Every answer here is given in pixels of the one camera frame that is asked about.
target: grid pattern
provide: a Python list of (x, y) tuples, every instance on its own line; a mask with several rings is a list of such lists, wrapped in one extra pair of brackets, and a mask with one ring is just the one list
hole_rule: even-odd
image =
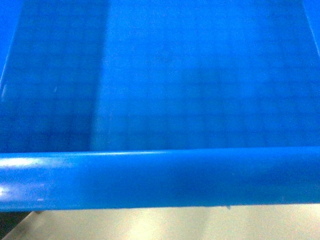
[(300, 0), (112, 0), (91, 149), (316, 146)]
[(89, 150), (107, 7), (24, 1), (1, 80), (0, 152)]

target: blue plastic container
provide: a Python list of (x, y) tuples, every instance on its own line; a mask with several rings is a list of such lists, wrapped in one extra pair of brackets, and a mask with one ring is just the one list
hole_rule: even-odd
[(1, 211), (320, 202), (319, 3), (1, 4)]

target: blue plastic surface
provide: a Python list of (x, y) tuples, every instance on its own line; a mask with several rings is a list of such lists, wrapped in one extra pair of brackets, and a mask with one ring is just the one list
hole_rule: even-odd
[(22, 4), (23, 0), (1, 0), (0, 2), (0, 73), (4, 69)]
[(319, 203), (318, 7), (25, 0), (0, 210)]
[(314, 203), (320, 147), (3, 154), (1, 210)]

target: blue plastic tray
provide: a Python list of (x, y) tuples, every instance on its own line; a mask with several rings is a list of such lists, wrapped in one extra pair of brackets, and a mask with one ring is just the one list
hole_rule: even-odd
[(320, 202), (320, 3), (1, 4), (1, 211)]

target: beige floor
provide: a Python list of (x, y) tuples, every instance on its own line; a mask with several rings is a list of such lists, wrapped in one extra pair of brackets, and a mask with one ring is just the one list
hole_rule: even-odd
[(31, 213), (5, 240), (319, 240), (320, 205)]

